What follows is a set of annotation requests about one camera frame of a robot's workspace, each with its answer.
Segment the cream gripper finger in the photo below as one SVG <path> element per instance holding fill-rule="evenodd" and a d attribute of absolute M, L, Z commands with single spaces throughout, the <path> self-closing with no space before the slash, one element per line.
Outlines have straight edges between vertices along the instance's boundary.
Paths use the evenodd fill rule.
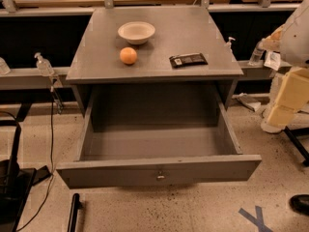
<path fill-rule="evenodd" d="M 267 124 L 275 128 L 285 128 L 308 102 L 309 70 L 293 67 L 282 78 L 279 93 L 267 117 Z"/>

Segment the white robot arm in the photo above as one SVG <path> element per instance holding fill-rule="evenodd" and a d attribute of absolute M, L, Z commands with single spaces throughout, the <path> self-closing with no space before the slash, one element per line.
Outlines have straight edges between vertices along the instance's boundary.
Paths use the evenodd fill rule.
<path fill-rule="evenodd" d="M 292 67 L 277 74 L 270 86 L 263 131 L 278 133 L 309 102 L 309 0 L 303 0 L 286 22 L 263 40 L 265 49 L 277 51 Z"/>

